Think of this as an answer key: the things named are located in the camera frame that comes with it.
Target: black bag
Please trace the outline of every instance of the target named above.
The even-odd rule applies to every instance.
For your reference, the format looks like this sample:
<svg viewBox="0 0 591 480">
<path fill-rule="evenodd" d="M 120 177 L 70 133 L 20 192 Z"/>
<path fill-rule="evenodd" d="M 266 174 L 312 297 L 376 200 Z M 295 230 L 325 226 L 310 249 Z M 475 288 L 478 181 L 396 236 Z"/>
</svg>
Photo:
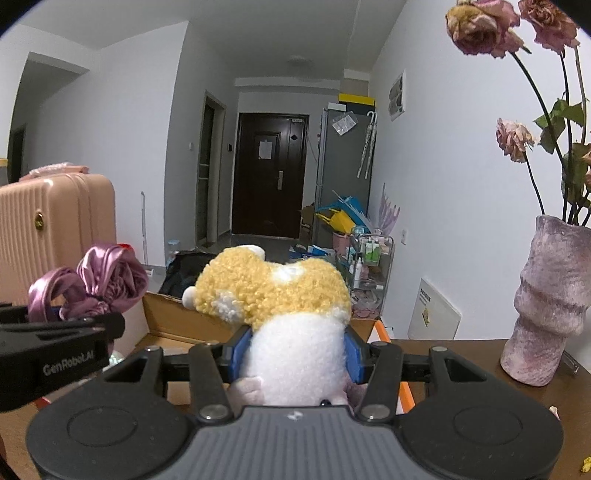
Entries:
<svg viewBox="0 0 591 480">
<path fill-rule="evenodd" d="M 183 298 L 183 292 L 187 287 L 195 285 L 197 277 L 209 261 L 216 256 L 216 254 L 194 250 L 179 252 L 166 269 L 166 278 L 158 293 L 177 299 Z"/>
</svg>

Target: pink suitcase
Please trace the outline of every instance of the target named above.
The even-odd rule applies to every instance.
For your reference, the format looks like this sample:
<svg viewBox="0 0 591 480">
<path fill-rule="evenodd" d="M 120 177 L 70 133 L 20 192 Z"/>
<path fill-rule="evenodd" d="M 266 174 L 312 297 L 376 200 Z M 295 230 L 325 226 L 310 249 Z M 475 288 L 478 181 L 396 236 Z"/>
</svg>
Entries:
<svg viewBox="0 0 591 480">
<path fill-rule="evenodd" d="M 115 191 L 102 175 L 60 173 L 0 188 L 0 301 L 27 304 L 29 286 L 76 268 L 97 242 L 115 242 Z"/>
</svg>

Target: pink bucket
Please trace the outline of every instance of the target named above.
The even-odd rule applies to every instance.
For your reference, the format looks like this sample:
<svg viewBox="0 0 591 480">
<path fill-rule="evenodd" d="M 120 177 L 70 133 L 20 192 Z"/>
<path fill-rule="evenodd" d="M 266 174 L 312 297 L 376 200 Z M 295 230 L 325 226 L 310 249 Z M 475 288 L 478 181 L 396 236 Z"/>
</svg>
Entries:
<svg viewBox="0 0 591 480">
<path fill-rule="evenodd" d="M 346 257 L 347 249 L 349 248 L 349 235 L 340 235 L 339 233 L 333 232 L 333 248 L 337 252 L 337 255 Z"/>
</svg>

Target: yellow curly fur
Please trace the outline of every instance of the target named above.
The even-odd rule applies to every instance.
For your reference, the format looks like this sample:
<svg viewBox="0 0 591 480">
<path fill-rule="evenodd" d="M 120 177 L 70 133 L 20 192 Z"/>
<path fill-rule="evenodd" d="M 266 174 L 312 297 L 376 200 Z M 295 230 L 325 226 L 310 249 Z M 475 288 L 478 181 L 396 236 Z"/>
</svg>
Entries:
<svg viewBox="0 0 591 480">
<path fill-rule="evenodd" d="M 304 268 L 302 275 L 282 283 L 273 278 L 282 265 L 265 262 L 248 248 L 227 248 L 197 279 L 195 309 L 215 316 L 212 303 L 230 292 L 242 310 L 242 321 L 253 330 L 281 314 L 350 312 L 349 292 L 335 267 L 313 258 L 296 265 Z"/>
</svg>

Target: dark doorway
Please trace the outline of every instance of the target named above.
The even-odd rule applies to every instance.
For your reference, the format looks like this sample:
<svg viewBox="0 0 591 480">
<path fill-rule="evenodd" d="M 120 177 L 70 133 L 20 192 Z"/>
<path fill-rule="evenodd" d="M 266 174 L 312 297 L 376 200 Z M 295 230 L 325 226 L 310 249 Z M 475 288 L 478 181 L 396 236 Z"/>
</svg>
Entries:
<svg viewBox="0 0 591 480">
<path fill-rule="evenodd" d="M 14 183 L 21 178 L 22 153 L 25 142 L 25 127 L 10 133 L 8 140 L 8 181 Z"/>
<path fill-rule="evenodd" d="M 298 238 L 308 115 L 241 113 L 232 233 Z"/>
<path fill-rule="evenodd" d="M 207 241 L 207 212 L 209 210 L 209 180 L 212 160 L 213 120 L 215 108 L 205 104 L 197 168 L 197 244 Z"/>
</svg>

